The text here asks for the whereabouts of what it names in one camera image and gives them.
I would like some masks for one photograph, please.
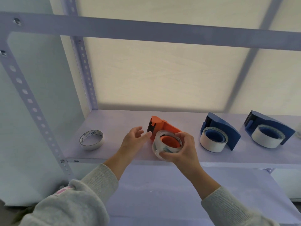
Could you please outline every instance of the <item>gray sweatshirt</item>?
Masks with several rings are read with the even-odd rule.
[[[114,173],[101,164],[81,181],[72,180],[68,187],[37,204],[20,225],[107,225],[109,215],[105,203],[117,188]],[[247,209],[224,187],[214,191],[201,204],[216,226],[279,226]]]

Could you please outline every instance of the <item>hand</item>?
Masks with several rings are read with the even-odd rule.
[[[118,152],[128,156],[130,160],[133,160],[143,144],[148,141],[152,135],[152,132],[148,132],[141,136],[142,133],[144,133],[142,126],[132,128],[124,137]]]
[[[198,171],[202,170],[194,146],[194,138],[185,132],[179,132],[175,135],[184,143],[182,150],[178,153],[160,152],[160,156],[167,161],[173,162],[182,174],[191,180]]]

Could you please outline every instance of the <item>lower shelf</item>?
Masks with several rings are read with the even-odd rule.
[[[246,114],[217,114],[229,122],[241,134],[241,139],[231,151],[227,146],[219,153],[205,150],[200,142],[200,129],[207,113],[153,112],[129,110],[92,110],[79,130],[74,134],[67,149],[63,151],[68,162],[102,163],[120,147],[128,131],[143,126],[146,131],[152,115],[156,115],[182,131],[194,136],[198,158],[202,166],[246,167],[246,168],[293,168],[301,169],[301,140],[292,136],[283,146],[276,149],[256,144],[244,130]],[[294,127],[299,116],[271,116],[284,124]],[[104,144],[94,151],[84,151],[79,144],[80,136],[93,129],[104,134]],[[171,165],[159,160],[151,150],[151,141],[146,143],[133,161],[143,165]]]
[[[301,214],[267,171],[204,169],[249,208],[280,224],[301,224]],[[200,202],[176,167],[130,165],[106,208],[110,225],[178,225],[174,224],[178,220],[181,225],[213,226]]]

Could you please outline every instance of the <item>screw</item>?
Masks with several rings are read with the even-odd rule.
[[[3,56],[7,56],[6,51],[4,51],[4,50],[1,50],[0,53],[1,53],[1,55],[3,55]]]
[[[16,23],[16,24],[19,25],[19,26],[21,25],[21,21],[20,21],[20,19],[18,19],[18,18],[14,18],[14,19],[13,19],[13,22]]]

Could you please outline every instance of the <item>person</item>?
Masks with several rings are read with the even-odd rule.
[[[115,155],[81,181],[71,180],[68,187],[42,200],[31,214],[23,217],[20,225],[107,225],[109,216],[105,204],[116,191],[126,167],[152,135],[151,132],[142,135],[143,132],[141,126],[131,129]],[[184,143],[182,150],[178,153],[161,152],[160,156],[173,162],[189,179],[216,226],[279,226],[245,207],[202,169],[193,136],[184,132],[176,136]]]

